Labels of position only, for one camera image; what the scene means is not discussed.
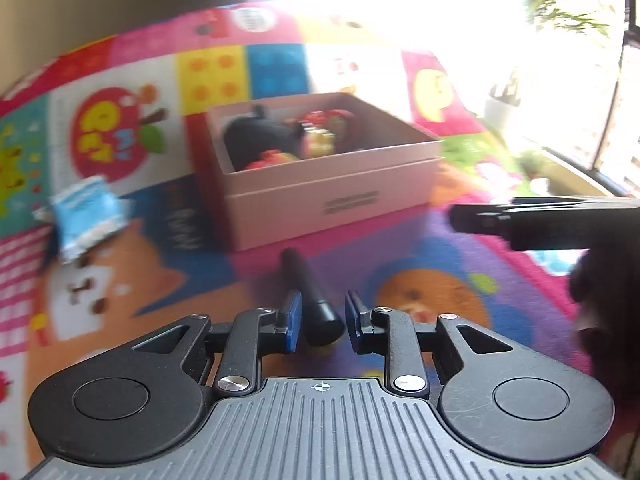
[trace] open cardboard box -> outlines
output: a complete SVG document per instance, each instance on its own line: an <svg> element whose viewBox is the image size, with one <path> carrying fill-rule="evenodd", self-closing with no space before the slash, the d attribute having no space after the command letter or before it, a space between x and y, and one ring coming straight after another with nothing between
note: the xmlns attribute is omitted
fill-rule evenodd
<svg viewBox="0 0 640 480"><path fill-rule="evenodd" d="M271 120L312 110L348 110L358 120L359 151L234 171L223 134L256 102L212 108L213 166L235 250L294 238L427 203L440 141L424 130L349 94L308 94L260 100Z"/></svg>

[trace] yellow tile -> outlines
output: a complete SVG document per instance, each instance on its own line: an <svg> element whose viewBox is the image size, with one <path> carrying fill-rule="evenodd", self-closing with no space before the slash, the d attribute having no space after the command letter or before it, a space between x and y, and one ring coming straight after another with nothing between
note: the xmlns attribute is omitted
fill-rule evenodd
<svg viewBox="0 0 640 480"><path fill-rule="evenodd" d="M217 105L249 100L249 77L243 46L217 46L214 58L214 95Z"/></svg>
<svg viewBox="0 0 640 480"><path fill-rule="evenodd" d="M215 105L212 49L176 54L178 85L184 115L197 114Z"/></svg>
<svg viewBox="0 0 640 480"><path fill-rule="evenodd" d="M242 46L203 48L176 56L184 115L249 99L246 56Z"/></svg>
<svg viewBox="0 0 640 480"><path fill-rule="evenodd" d="M297 14L305 43L391 44L360 22L320 14Z"/></svg>

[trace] metal screw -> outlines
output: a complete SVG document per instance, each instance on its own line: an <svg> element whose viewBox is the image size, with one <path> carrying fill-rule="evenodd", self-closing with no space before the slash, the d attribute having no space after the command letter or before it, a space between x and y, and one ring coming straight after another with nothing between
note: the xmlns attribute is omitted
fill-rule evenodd
<svg viewBox="0 0 640 480"><path fill-rule="evenodd" d="M218 381L218 386L227 392L241 392L249 387L249 379L242 375L228 375Z"/></svg>
<svg viewBox="0 0 640 480"><path fill-rule="evenodd" d="M419 392L426 385L424 379L417 375L401 375L394 381L394 386L404 392Z"/></svg>

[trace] colorful play mat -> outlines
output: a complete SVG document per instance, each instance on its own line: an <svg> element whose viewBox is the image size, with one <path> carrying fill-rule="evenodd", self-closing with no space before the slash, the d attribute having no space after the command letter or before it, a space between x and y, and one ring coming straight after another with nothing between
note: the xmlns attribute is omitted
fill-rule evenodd
<svg viewBox="0 0 640 480"><path fill-rule="evenodd" d="M206 111L334 91L442 137L431 205L225 253L206 207ZM130 201L132 221L61 266L47 255L49 227L32 212L96 173ZM575 255L512 253L500 240L447 224L449 203L527 193L517 164L465 109L433 54L402 50L341 16L276 4L209 9L51 61L0 102L0 480L21 478L42 457L26 419L41 380L193 312L222 321L278 305L286 246L308 258L340 310L356 288L367 304L427 322L455 312L588 370L572 342L575 305L566 292ZM265 359L263 373L381 375L382 358L353 354L346 338L301 346ZM632 419L618 431L627 449ZM614 466L626 460L622 448L607 449Z"/></svg>

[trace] blue snack packet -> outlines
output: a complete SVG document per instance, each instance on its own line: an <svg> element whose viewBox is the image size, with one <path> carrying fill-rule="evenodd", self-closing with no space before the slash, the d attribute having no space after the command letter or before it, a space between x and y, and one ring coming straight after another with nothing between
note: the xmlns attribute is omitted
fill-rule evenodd
<svg viewBox="0 0 640 480"><path fill-rule="evenodd" d="M122 202L100 175L78 182L50 201L64 264L127 225Z"/></svg>

